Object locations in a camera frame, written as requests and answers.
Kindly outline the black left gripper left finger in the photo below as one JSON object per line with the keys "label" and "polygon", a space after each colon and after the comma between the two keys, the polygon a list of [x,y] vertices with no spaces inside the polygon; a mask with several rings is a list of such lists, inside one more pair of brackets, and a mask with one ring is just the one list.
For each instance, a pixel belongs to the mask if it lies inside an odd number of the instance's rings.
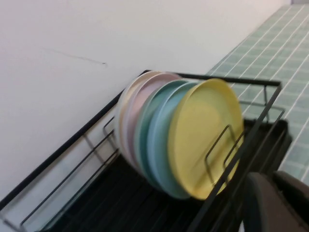
{"label": "black left gripper left finger", "polygon": [[243,200],[246,232],[295,232],[297,219],[279,190],[264,175],[249,173]]}

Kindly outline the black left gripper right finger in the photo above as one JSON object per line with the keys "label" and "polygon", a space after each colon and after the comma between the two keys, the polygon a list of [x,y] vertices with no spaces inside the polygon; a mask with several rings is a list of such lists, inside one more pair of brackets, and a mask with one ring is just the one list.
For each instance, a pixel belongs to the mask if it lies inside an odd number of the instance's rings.
{"label": "black left gripper right finger", "polygon": [[275,232],[307,232],[309,230],[309,187],[284,171],[273,174]]}

